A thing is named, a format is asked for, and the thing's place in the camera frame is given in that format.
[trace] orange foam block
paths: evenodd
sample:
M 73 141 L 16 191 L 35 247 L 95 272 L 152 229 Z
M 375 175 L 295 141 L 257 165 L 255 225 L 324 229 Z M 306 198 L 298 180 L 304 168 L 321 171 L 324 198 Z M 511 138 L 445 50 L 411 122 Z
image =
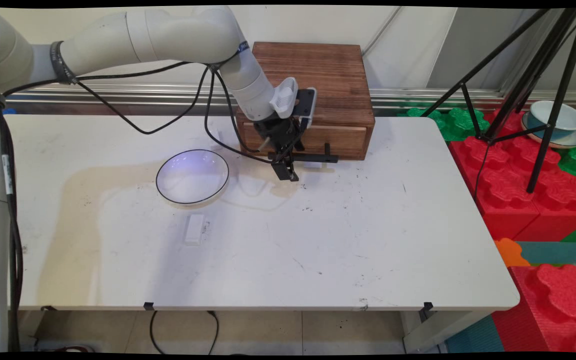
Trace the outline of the orange foam block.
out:
M 505 267 L 529 267 L 530 262 L 522 257 L 522 247 L 513 240 L 504 237 L 501 240 L 495 240 L 494 244 L 499 251 Z

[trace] red foam block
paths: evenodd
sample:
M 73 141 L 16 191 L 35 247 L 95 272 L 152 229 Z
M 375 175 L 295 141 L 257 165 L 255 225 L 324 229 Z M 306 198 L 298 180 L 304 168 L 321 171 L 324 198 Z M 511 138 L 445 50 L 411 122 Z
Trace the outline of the red foam block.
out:
M 539 216 L 515 235 L 514 241 L 560 242 L 576 230 L 576 176 L 560 169 L 544 171 L 534 194 L 532 202 Z
M 492 124 L 493 120 L 495 120 L 495 117 L 497 116 L 498 113 L 499 109 L 496 109 L 493 112 L 487 112 L 487 114 L 484 115 L 484 120 Z M 505 124 L 503 125 L 501 130 L 499 130 L 499 133 L 496 136 L 505 137 L 506 135 L 522 132 L 524 129 L 522 129 L 521 121 L 524 114 L 525 111 L 519 113 L 511 111 L 505 120 Z
M 576 266 L 508 268 L 521 299 L 492 319 L 505 351 L 576 353 Z
M 467 137 L 451 141 L 450 153 L 471 194 L 482 167 L 487 144 Z M 476 205 L 493 239 L 514 238 L 539 215 L 526 193 L 525 179 L 507 164 L 509 155 L 500 145 L 490 146 L 479 178 Z
M 521 175 L 530 176 L 535 167 L 540 144 L 527 136 L 515 137 L 514 139 L 503 141 L 501 144 L 503 144 L 504 150 L 510 155 L 508 162 L 512 169 Z M 560 170 L 558 163 L 561 159 L 561 155 L 548 148 L 541 166 L 541 173 Z

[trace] black border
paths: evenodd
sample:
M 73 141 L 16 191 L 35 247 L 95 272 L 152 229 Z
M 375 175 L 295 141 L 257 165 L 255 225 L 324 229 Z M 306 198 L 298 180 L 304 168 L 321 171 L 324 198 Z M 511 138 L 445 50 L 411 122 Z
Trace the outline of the black border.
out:
M 162 191 L 160 190 L 160 186 L 157 183 L 157 178 L 160 177 L 160 172 L 162 171 L 162 169 L 164 168 L 164 166 L 166 166 L 166 164 L 172 160 L 172 158 L 177 157 L 178 155 L 182 155 L 183 153 L 189 153 L 190 151 L 207 151 L 209 153 L 213 153 L 215 155 L 217 155 L 218 157 L 220 157 L 224 164 L 226 164 L 226 170 L 228 171 L 228 173 L 226 174 L 226 181 L 223 182 L 223 185 L 221 185 L 221 187 L 215 191 L 213 194 L 211 194 L 210 196 L 208 196 L 207 198 L 203 198 L 201 200 L 198 201 L 193 201 L 193 202 L 177 202 L 174 200 L 170 200 L 169 198 L 166 197 L 166 195 L 162 194 Z M 175 155 L 172 155 L 170 158 L 168 158 L 168 160 L 166 160 L 161 167 L 159 167 L 159 170 L 157 171 L 157 176 L 155 177 L 155 187 L 157 187 L 157 191 L 158 193 L 163 196 L 164 199 L 168 200 L 171 203 L 175 203 L 175 204 L 181 204 L 181 205 L 192 205 L 192 204 L 196 204 L 196 203 L 201 203 L 202 201 L 206 201 L 210 198 L 212 198 L 213 196 L 219 194 L 220 191 L 222 191 L 222 189 L 226 186 L 226 184 L 228 183 L 228 179 L 231 177 L 231 167 L 228 166 L 228 161 L 226 161 L 226 159 L 224 159 L 224 157 L 222 155 L 219 155 L 219 153 L 216 153 L 215 151 L 212 150 L 206 150 L 205 148 L 193 148 L 191 150 L 186 150 L 186 151 L 182 151 L 179 153 L 176 153 Z

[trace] white plate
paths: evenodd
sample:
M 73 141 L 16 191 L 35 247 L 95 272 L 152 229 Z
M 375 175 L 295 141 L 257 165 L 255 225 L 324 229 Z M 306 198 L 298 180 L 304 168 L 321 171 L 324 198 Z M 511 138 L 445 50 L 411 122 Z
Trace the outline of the white plate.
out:
M 219 153 L 188 150 L 170 157 L 157 173 L 157 190 L 178 204 L 196 204 L 215 196 L 228 181 L 229 168 Z
M 530 105 L 530 112 L 538 121 L 548 124 L 553 104 L 554 101 L 550 100 L 537 101 Z M 566 104 L 562 104 L 555 129 L 576 130 L 576 110 Z
M 526 130 L 528 129 L 528 112 L 523 114 L 521 117 L 521 129 Z M 533 132 L 532 134 L 528 134 L 530 139 L 537 141 L 538 143 L 542 142 L 542 137 L 544 137 L 544 130 Z M 560 137 L 550 142 L 548 145 L 551 148 L 555 149 L 572 149 L 576 148 L 576 130 L 571 131 L 569 135 Z

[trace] tiled floor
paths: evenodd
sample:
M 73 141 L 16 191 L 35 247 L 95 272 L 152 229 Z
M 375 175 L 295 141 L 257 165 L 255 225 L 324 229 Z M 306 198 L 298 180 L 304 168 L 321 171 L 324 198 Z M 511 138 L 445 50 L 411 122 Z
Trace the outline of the tiled floor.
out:
M 156 354 L 150 311 L 46 312 L 39 349 L 83 344 L 99 353 Z M 215 355 L 404 354 L 398 312 L 218 311 Z M 170 354 L 208 354 L 215 319 L 205 311 L 160 311 L 153 335 Z M 433 348 L 428 353 L 436 353 Z

